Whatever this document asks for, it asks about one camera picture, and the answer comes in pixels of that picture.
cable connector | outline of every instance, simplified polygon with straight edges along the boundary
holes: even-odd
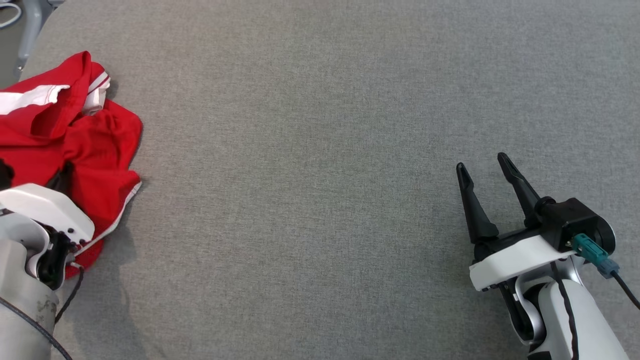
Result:
[[[605,279],[611,279],[613,277],[613,273],[618,273],[620,270],[620,266],[611,259],[606,259],[596,266],[600,275],[602,275]]]
[[[595,243],[589,236],[578,234],[573,237],[573,250],[583,258],[592,262],[605,279],[611,279],[611,272],[618,272],[620,266],[609,259],[609,253]]]
[[[609,257],[609,253],[595,243],[589,236],[578,234],[573,237],[573,251],[598,266]]]

teal connector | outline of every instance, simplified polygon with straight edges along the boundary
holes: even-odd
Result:
[[[585,234],[574,236],[572,247],[573,251],[592,262],[595,266],[600,266],[600,263],[609,257],[609,254],[603,248]]]

white stripe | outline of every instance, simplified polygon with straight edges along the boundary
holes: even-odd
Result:
[[[25,108],[29,105],[46,105],[58,102],[60,90],[68,89],[69,85],[38,85],[25,92],[0,92],[0,115],[7,115],[11,111]]]
[[[124,209],[127,207],[127,204],[129,203],[129,201],[131,201],[131,199],[134,197],[134,195],[136,195],[136,193],[140,189],[141,185],[142,185],[142,182],[139,182],[138,184],[136,184],[136,186],[133,187],[133,189],[131,189],[131,192],[129,192],[129,194],[127,195],[127,198],[124,200],[124,205],[122,206],[122,210],[120,210],[120,214],[118,214],[118,217],[113,222],[113,224],[111,224],[105,231],[103,231],[102,234],[98,235],[98,237],[96,237],[92,241],[88,242],[80,250],[75,252],[74,255],[78,256],[78,255],[82,254],[86,249],[89,249],[93,244],[95,244],[96,241],[98,241],[98,240],[102,239],[103,237],[107,236],[108,234],[112,233],[116,229],[116,227],[118,227],[118,223],[120,223],[120,219],[122,218],[122,214],[124,213]]]
[[[82,114],[93,115],[104,108],[104,100],[106,99],[109,86],[111,86],[111,78],[107,77],[94,91],[86,96],[82,107]]]
[[[100,74],[97,78],[95,78],[95,80],[93,80],[93,83],[91,83],[91,85],[89,85],[89,90],[87,90],[86,93],[89,94],[90,92],[94,91],[108,77],[109,77],[109,75],[107,75],[107,73],[103,71],[102,74]]]

cable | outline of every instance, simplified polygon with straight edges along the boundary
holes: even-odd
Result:
[[[558,283],[558,287],[560,288],[560,295],[562,295],[562,298],[564,299],[564,309],[566,310],[566,314],[569,316],[569,330],[571,331],[571,350],[573,352],[571,360],[578,360],[578,334],[575,328],[575,317],[573,316],[573,310],[571,309],[569,294],[567,294],[566,288],[564,287],[564,282],[562,281],[562,278],[560,278],[560,273],[558,272],[556,262],[551,263],[551,271],[554,272],[554,278]]]
[[[62,345],[60,345],[60,343],[58,343],[58,341],[51,334],[49,334],[49,331],[43,328],[39,323],[36,323],[34,319],[29,317],[29,315],[23,313],[22,310],[18,309],[12,303],[8,302],[2,297],[0,297],[0,304],[8,307],[9,310],[13,311],[16,315],[29,323],[29,325],[33,326],[38,332],[40,332],[40,334],[44,335],[44,337],[49,340],[51,345],[53,345],[53,347],[56,348],[60,352],[60,354],[62,354],[62,357],[64,357],[65,360],[73,360],[71,359],[71,356],[69,356],[69,353],[65,350],[65,348],[63,348]]]
[[[611,275],[618,282],[618,284],[620,284],[620,287],[625,292],[625,294],[627,294],[627,296],[629,297],[629,300],[631,300],[631,302],[634,303],[634,305],[638,308],[638,310],[640,310],[640,301],[638,301],[638,299],[634,296],[634,294],[631,292],[631,289],[629,289],[627,284],[625,284],[625,281],[622,280],[620,275],[615,271],[612,271]]]
[[[58,314],[56,315],[55,323],[58,323],[58,321],[62,317],[62,314],[65,312],[65,310],[67,310],[67,308],[69,307],[69,304],[71,304],[71,300],[73,300],[74,297],[76,297],[76,293],[78,292],[78,289],[80,288],[80,284],[82,283],[82,279],[84,278],[84,268],[82,266],[76,263],[71,263],[71,266],[76,267],[80,271],[80,276],[78,277],[78,281],[74,286],[74,289],[71,291],[71,295],[69,295],[69,298],[67,298],[67,301],[65,301],[65,304],[62,305],[62,309],[58,311]]]
[[[0,0],[0,9],[2,8],[14,8],[18,11],[18,13],[15,14],[11,19],[5,22],[0,22],[0,29],[6,28],[7,26],[12,25],[14,22],[18,21],[18,19],[20,18],[20,15],[22,15],[22,9],[16,4],[2,3],[2,0]]]

red cloth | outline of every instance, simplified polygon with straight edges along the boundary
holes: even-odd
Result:
[[[83,52],[2,91],[23,94],[40,85],[69,86],[60,90],[57,102],[0,114],[0,158],[14,169],[13,186],[45,185],[66,161],[74,165],[70,197],[95,225],[93,239],[76,253],[76,262],[85,267],[96,260],[102,238],[115,228],[140,185],[140,177],[129,170],[142,131],[140,119],[108,99],[103,110],[83,115],[87,95],[103,79],[108,79],[104,68]]]

